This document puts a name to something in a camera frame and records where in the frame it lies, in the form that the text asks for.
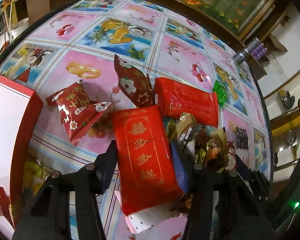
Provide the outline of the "red gold-lettered snack packet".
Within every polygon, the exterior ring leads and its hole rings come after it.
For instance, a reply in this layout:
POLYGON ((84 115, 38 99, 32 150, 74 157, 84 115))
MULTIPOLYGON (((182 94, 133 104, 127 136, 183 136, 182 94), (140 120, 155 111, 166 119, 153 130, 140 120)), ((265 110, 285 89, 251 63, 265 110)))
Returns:
POLYGON ((161 114, 156 106, 111 114, 125 215, 176 201, 179 188, 161 114))

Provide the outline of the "gold brown snack packet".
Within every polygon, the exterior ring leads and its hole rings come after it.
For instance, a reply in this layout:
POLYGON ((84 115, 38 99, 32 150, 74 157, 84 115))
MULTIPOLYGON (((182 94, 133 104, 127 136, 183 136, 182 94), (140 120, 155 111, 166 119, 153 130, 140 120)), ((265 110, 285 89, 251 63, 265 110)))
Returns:
POLYGON ((213 172, 225 170, 229 158, 224 129, 210 131, 190 113, 167 120, 165 128, 174 156, 186 164, 199 164, 213 172))

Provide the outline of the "red floral candy packet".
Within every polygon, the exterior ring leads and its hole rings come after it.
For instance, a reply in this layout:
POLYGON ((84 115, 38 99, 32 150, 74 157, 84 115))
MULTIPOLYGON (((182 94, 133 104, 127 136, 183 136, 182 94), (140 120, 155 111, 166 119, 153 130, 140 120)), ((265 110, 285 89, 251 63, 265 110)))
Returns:
POLYGON ((56 106, 70 142, 77 146, 94 123, 111 110, 109 101, 90 100, 83 87, 83 80, 60 89, 46 98, 49 106, 56 106))

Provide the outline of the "dark purple snack packet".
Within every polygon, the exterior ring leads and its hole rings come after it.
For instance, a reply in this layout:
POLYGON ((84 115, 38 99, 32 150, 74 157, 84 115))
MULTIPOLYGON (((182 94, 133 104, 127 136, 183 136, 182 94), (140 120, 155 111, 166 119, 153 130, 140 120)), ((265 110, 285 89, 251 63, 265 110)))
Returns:
POLYGON ((245 129, 236 127, 237 131, 237 143, 240 149, 249 149, 249 138, 245 129))

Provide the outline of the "red long snack packet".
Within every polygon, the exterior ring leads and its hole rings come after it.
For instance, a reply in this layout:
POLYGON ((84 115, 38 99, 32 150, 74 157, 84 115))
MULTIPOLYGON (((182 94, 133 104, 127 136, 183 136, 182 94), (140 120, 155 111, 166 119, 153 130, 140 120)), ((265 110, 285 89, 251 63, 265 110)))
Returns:
POLYGON ((156 78, 154 93, 164 117, 179 119, 181 114, 192 114, 197 123, 217 127, 219 107, 217 94, 208 93, 165 77, 156 78))

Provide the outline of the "dark red flower candy packet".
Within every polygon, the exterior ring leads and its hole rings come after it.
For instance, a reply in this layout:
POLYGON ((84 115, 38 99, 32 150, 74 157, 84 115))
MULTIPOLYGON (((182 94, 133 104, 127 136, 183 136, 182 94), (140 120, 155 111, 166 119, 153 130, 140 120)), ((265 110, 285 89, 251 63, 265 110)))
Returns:
POLYGON ((150 107, 153 104, 154 92, 148 74, 145 75, 116 54, 114 56, 114 69, 119 88, 136 107, 150 107))

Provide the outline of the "green candy wrapper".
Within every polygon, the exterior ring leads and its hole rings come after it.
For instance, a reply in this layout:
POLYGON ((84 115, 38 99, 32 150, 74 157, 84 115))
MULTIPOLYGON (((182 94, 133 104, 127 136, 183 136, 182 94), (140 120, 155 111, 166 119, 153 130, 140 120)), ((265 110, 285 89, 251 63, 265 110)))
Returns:
POLYGON ((213 91, 217 94, 218 103, 221 107, 224 107, 225 103, 228 100, 228 94, 226 88, 216 80, 213 85, 213 91))

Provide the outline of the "red white cardboard box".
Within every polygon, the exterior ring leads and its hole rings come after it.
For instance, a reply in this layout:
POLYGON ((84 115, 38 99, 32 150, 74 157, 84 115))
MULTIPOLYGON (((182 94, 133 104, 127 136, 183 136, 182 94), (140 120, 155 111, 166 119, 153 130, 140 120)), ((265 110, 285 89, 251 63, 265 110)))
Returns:
POLYGON ((22 214, 25 155, 42 107, 34 90, 0 75, 0 225, 8 231, 22 214))

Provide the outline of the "grey metal flashlight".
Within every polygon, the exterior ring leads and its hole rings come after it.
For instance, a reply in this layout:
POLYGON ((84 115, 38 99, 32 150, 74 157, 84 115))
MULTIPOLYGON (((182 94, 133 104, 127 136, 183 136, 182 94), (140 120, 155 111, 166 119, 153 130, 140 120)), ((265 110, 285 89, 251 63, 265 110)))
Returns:
POLYGON ((253 38, 242 50, 237 52, 233 57, 233 61, 235 64, 240 65, 246 59, 248 56, 255 50, 259 45, 261 45, 262 42, 258 38, 253 38))

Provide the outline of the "patterned plastic tablecloth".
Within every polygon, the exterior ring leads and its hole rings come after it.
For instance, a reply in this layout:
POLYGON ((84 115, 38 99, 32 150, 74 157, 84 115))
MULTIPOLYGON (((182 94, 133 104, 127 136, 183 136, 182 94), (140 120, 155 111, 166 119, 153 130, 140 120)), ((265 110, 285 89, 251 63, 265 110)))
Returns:
MULTIPOLYGON (((111 124, 101 119, 74 146, 58 109, 46 105, 54 91, 84 80, 92 100, 111 101, 113 110, 135 108, 118 85, 114 55, 125 67, 148 74, 151 84, 165 77, 212 92, 217 80, 229 98, 219 108, 219 127, 234 143, 235 153, 252 170, 270 179, 269 132, 262 94, 247 63, 237 65, 235 51, 212 33, 180 14, 144 0, 81 0, 48 16, 4 56, 0 75, 36 91, 44 102, 31 135, 21 193, 37 193, 52 170, 79 170, 106 151, 114 139, 111 124), (237 128, 248 135, 249 148, 239 148, 237 128)), ((117 198, 116 168, 106 192, 97 197, 107 239, 182 239, 186 217, 131 233, 117 198)))

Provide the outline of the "purple spray can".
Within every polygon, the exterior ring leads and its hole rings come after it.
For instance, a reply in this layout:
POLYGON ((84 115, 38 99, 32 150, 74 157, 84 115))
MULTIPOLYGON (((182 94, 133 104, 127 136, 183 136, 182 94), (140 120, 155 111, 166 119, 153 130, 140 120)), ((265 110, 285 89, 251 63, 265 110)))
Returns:
POLYGON ((253 57, 256 60, 260 60, 267 53, 267 49, 264 47, 264 44, 259 44, 253 51, 251 52, 253 57))

